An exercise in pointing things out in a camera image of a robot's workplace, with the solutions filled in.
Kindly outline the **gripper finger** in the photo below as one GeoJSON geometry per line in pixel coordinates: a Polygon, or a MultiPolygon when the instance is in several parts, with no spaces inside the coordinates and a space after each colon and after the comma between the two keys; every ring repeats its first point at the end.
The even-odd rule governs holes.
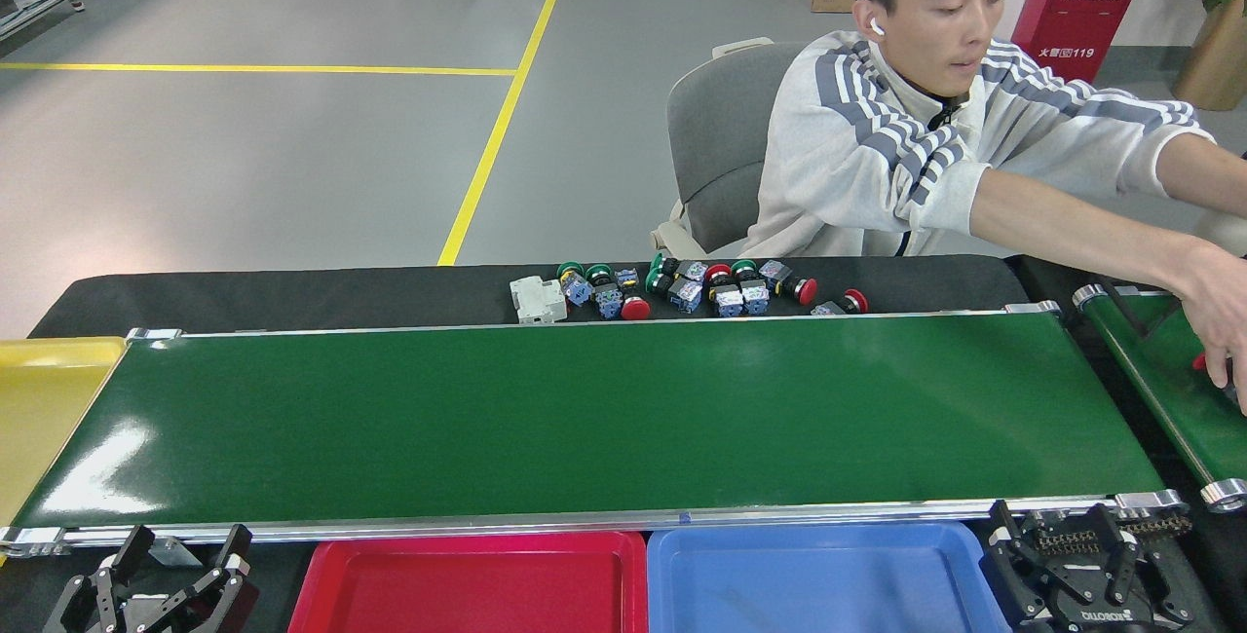
{"type": "Polygon", "coordinates": [[[1106,508],[1097,508],[1096,536],[1106,553],[1104,599],[1114,606],[1148,606],[1158,627],[1188,627],[1193,623],[1186,592],[1173,574],[1171,559],[1158,553],[1158,542],[1188,535],[1186,516],[1148,516],[1122,522],[1106,508]]]}
{"type": "Polygon", "coordinates": [[[1009,503],[993,503],[989,520],[993,535],[984,545],[980,569],[1003,618],[1014,632],[1057,632],[1051,611],[1057,576],[1040,552],[1040,523],[1034,516],[1015,518],[1009,503]]]}
{"type": "Polygon", "coordinates": [[[249,581],[252,532],[234,525],[208,574],[201,576],[161,606],[162,632],[241,632],[259,598],[249,581]]]}
{"type": "Polygon", "coordinates": [[[45,621],[44,631],[136,631],[137,621],[130,621],[122,611],[121,592],[128,587],[153,541],[155,535],[150,528],[136,526],[113,556],[101,562],[90,574],[69,579],[45,621]]]}

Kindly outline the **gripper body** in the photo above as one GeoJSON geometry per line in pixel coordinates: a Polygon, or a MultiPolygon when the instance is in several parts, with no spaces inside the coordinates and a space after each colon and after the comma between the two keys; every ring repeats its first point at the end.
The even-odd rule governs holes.
{"type": "Polygon", "coordinates": [[[1056,632],[1158,632],[1148,606],[1114,606],[1096,599],[1082,606],[1077,599],[1057,596],[1047,602],[1047,613],[1056,632]]]}
{"type": "Polygon", "coordinates": [[[117,608],[118,631],[186,632],[186,611],[173,596],[133,596],[117,608]]]}

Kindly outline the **person's right hand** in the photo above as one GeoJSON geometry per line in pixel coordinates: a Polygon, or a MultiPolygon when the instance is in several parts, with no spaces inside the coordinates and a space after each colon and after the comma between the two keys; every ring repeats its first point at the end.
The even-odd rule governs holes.
{"type": "Polygon", "coordinates": [[[1233,386],[1245,412],[1246,263],[1210,242],[1198,242],[1182,255],[1173,292],[1205,350],[1205,368],[1213,385],[1233,386]]]}

